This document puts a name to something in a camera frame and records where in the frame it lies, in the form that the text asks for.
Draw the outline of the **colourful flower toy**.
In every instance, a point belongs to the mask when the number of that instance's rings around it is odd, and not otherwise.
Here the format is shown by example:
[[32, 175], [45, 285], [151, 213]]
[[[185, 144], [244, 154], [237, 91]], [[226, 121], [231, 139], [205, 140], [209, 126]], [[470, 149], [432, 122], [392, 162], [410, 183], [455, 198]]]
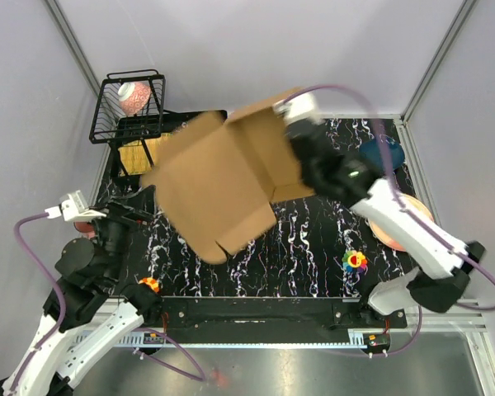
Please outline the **colourful flower toy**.
[[366, 273], [368, 270], [368, 260], [361, 251], [350, 250], [343, 256], [342, 268], [347, 273]]

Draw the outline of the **brown cardboard box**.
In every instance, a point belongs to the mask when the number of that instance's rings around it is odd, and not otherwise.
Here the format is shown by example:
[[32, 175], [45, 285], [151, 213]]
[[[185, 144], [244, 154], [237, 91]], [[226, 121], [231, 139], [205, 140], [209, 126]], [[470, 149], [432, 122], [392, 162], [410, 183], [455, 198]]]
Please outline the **brown cardboard box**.
[[207, 111], [159, 147], [140, 178], [170, 224], [204, 262], [222, 264], [276, 224], [272, 204], [313, 195], [272, 106], [294, 88], [224, 119]]

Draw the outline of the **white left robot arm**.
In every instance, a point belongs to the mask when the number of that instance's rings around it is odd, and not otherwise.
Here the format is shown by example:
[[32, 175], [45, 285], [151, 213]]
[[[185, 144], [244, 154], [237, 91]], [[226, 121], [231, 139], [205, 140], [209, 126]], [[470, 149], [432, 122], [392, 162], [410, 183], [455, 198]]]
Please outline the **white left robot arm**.
[[[15, 223], [16, 241], [41, 269], [52, 290], [28, 350], [13, 373], [0, 380], [0, 395], [70, 395], [126, 333], [160, 320], [159, 288], [142, 280], [123, 289], [124, 299], [115, 312], [82, 342], [73, 344], [107, 301], [108, 289], [116, 286], [130, 235], [153, 215], [153, 209], [140, 198], [115, 198], [90, 207], [73, 193], [59, 205]], [[85, 222], [94, 230], [93, 238], [75, 238], [64, 246], [54, 266], [58, 278], [49, 273], [21, 235], [22, 225], [55, 218]]]

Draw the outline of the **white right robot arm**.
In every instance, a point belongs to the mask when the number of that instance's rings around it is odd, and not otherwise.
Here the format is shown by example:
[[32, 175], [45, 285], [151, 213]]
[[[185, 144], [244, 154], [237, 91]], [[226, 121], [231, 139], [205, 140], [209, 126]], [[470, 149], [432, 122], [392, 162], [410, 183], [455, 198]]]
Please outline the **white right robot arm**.
[[484, 252], [480, 243], [464, 243], [417, 212], [367, 158], [334, 150], [322, 125], [299, 120], [286, 126], [285, 135], [306, 186], [376, 224], [417, 263], [409, 273], [370, 290], [358, 306], [363, 324], [376, 327], [388, 314], [417, 304], [443, 314], [457, 303], [470, 282], [468, 259]]

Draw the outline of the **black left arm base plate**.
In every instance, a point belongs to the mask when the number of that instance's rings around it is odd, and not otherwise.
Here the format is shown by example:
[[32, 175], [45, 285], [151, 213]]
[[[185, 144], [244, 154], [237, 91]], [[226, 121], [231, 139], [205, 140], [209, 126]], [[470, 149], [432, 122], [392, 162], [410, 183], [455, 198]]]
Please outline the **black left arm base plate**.
[[175, 332], [230, 331], [267, 337], [328, 330], [337, 317], [336, 302], [293, 297], [163, 297], [160, 316], [135, 330]]

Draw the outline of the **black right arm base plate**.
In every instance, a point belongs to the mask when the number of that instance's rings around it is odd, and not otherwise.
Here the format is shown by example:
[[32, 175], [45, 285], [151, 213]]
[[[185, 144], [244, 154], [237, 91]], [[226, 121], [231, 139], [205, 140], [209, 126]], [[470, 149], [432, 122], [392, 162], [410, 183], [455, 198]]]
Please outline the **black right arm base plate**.
[[405, 329], [408, 326], [405, 312], [397, 310], [383, 315], [357, 299], [337, 299], [332, 303], [330, 330], [338, 329]]

